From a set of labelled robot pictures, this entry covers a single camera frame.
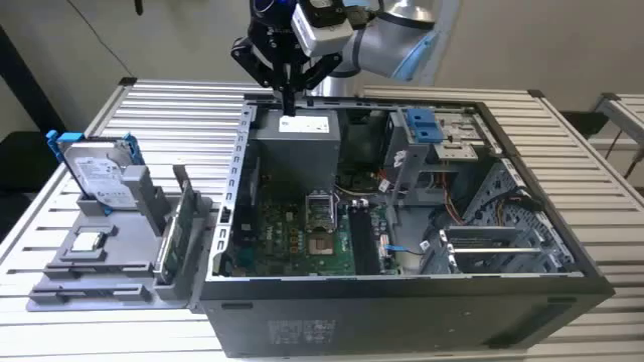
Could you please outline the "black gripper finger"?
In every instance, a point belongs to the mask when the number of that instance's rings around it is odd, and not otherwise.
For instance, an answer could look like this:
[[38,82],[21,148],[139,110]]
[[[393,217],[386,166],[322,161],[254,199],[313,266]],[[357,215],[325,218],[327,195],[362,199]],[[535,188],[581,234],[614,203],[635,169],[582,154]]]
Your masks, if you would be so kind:
[[342,63],[343,55],[341,53],[327,54],[309,69],[305,69],[310,60],[311,58],[301,52],[290,64],[289,115],[297,115],[297,94],[305,90],[313,90],[319,85]]
[[257,83],[271,87],[282,96],[282,110],[290,115],[290,93],[285,69],[273,69],[267,66],[254,51],[254,44],[250,38],[238,38],[231,49],[233,59],[251,75]]

